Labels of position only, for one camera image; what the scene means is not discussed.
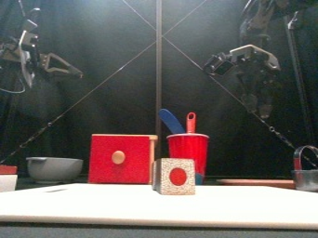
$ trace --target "red circle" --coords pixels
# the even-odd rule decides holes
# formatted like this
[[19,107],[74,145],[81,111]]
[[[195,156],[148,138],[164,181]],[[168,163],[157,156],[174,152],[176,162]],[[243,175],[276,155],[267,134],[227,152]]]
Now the red circle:
[[181,186],[185,183],[185,172],[180,167],[174,167],[169,171],[169,181],[174,186]]

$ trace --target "red utensil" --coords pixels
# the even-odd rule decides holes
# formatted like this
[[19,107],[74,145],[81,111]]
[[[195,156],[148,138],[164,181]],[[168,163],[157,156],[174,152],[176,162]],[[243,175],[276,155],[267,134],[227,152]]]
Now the red utensil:
[[189,112],[185,116],[185,133],[195,133],[196,114]]

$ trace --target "metal pole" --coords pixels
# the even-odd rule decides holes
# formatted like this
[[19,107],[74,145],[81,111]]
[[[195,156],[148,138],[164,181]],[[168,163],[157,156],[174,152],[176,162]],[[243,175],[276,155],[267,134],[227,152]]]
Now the metal pole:
[[308,101],[307,101],[304,81],[301,76],[303,74],[300,70],[299,56],[297,56],[296,46],[295,46],[293,32],[291,29],[288,29],[289,21],[291,21],[291,18],[285,16],[284,17],[285,35],[287,35],[289,51],[291,51],[291,61],[292,61],[292,68],[293,68],[293,75],[295,75],[295,83],[297,87],[299,99],[301,104],[303,122],[304,122],[307,140],[311,145],[315,145],[315,139],[312,134],[312,122],[311,122],[309,113],[308,113]]
[[154,100],[154,134],[157,136],[157,144],[154,155],[160,158],[161,152],[161,121],[158,118],[158,110],[161,109],[161,15],[162,3],[156,0],[156,100]]

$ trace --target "white table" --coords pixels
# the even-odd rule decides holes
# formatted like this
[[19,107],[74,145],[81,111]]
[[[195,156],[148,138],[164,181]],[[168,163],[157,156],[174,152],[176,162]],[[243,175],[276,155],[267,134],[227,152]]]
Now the white table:
[[6,225],[318,231],[318,193],[271,187],[196,186],[195,195],[168,196],[149,185],[68,184],[1,192],[0,201]]

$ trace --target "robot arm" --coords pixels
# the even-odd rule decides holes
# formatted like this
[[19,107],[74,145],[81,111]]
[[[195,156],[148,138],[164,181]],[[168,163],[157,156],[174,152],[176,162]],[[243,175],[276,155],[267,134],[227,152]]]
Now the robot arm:
[[33,8],[28,15],[22,14],[22,34],[18,41],[13,37],[9,37],[9,42],[5,42],[5,38],[0,39],[2,41],[2,43],[0,42],[0,62],[1,60],[7,60],[21,64],[21,72],[29,88],[32,88],[36,73],[45,73],[48,76],[82,77],[81,71],[61,57],[53,53],[40,53],[37,46],[38,35],[34,33],[37,24],[33,19],[26,18],[30,14],[34,17],[38,12],[40,9]]
[[264,49],[269,36],[269,20],[283,17],[296,10],[312,6],[318,0],[249,0],[241,12],[239,43],[241,47],[229,54],[213,55],[203,66],[209,76],[223,76],[232,68],[237,69],[236,78],[243,92],[240,101],[247,112],[260,118],[269,117],[273,92],[280,87],[276,77],[280,71],[277,59]]

